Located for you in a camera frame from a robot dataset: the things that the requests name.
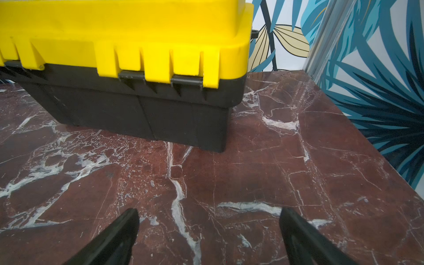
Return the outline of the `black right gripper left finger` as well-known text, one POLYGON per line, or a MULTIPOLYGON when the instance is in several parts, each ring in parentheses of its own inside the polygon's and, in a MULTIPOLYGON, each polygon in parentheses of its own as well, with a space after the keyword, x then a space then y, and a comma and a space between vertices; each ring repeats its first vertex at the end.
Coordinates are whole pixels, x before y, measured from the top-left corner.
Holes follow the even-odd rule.
POLYGON ((66 265, 128 265, 132 257, 140 219, 135 208, 127 209, 66 265))

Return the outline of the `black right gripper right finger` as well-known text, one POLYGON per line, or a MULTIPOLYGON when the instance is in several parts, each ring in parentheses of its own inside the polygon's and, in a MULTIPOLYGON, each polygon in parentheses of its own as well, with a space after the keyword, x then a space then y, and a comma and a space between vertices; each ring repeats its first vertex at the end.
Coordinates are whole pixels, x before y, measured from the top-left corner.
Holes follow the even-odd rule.
POLYGON ((291 265, 357 264, 290 208, 282 209, 279 227, 291 265))

